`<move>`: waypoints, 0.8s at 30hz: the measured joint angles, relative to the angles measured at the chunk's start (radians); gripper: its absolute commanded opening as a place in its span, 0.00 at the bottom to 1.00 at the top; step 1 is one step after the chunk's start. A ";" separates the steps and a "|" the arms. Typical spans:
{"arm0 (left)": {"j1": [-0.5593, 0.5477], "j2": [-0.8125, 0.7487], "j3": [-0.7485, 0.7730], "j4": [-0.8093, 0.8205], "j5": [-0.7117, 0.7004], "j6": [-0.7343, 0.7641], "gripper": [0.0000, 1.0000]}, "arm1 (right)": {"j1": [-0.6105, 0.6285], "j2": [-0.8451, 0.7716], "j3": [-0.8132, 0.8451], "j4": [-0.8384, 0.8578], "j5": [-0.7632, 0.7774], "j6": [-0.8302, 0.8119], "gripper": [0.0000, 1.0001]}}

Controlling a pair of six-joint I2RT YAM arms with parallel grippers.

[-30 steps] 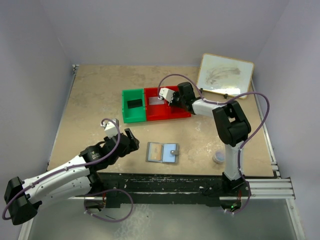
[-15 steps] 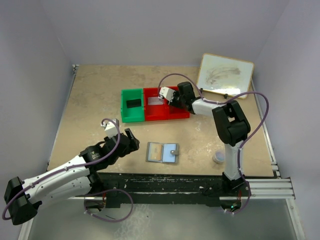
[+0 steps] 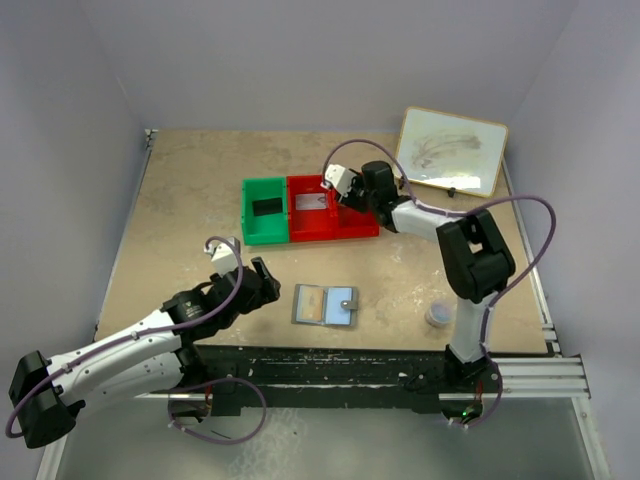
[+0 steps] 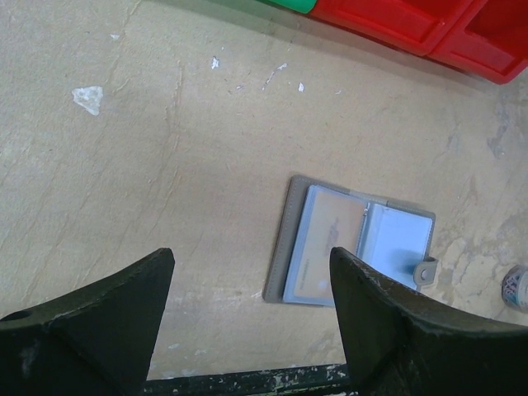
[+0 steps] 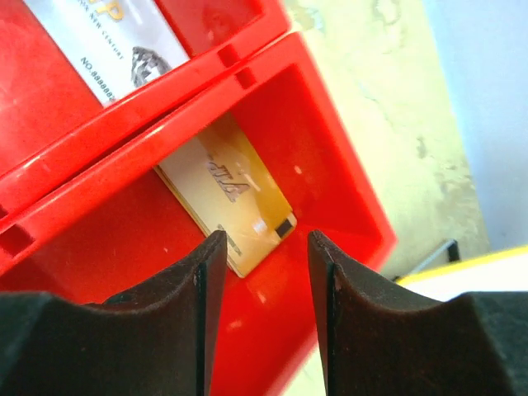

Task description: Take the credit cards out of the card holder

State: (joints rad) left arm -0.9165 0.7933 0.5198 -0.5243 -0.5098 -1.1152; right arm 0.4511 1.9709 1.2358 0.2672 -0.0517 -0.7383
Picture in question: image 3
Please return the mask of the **grey leather card holder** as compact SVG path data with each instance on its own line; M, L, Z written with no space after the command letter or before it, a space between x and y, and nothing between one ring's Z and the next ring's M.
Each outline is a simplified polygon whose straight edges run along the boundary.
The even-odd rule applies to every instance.
M291 323L327 328L353 328L359 312L359 291L352 286L297 284Z

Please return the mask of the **red bin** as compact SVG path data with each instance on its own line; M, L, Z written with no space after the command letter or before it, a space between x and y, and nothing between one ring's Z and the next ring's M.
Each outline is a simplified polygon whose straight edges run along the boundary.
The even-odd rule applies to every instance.
M329 190L329 204L334 232L332 240L370 238L379 235L379 226L371 213L362 214L339 203L339 194Z
M328 191L321 186L320 175L286 177L289 240L292 243L328 241L334 238ZM315 211L297 211L295 196L322 193L327 197L327 208Z

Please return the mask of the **green bin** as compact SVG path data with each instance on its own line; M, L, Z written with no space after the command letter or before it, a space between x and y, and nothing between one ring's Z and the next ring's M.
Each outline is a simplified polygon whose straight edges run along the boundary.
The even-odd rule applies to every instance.
M244 243L249 246L284 244L289 242L287 189L284 177L247 178L242 183L241 226ZM254 200L281 197L283 212L255 217Z

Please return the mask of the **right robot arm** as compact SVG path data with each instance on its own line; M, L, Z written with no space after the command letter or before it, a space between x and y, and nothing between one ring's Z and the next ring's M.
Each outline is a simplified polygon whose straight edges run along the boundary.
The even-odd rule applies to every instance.
M451 341L445 347L444 377L456 391L467 391L488 364L486 333L491 302L516 270L515 260L492 214L486 209L460 213L430 207L400 193L391 166L372 161L359 171L326 167L324 182L336 201L393 233L410 234L437 244L451 290L457 296Z

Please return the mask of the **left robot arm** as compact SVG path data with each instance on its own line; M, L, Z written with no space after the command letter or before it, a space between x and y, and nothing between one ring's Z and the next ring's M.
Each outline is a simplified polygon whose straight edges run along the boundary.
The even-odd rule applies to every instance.
M194 392L212 379L194 344L229 328L240 315L280 297L280 282L252 259L176 293L134 325L50 358L23 356L9 387L7 437L30 449L69 433L80 413L99 402L156 391Z

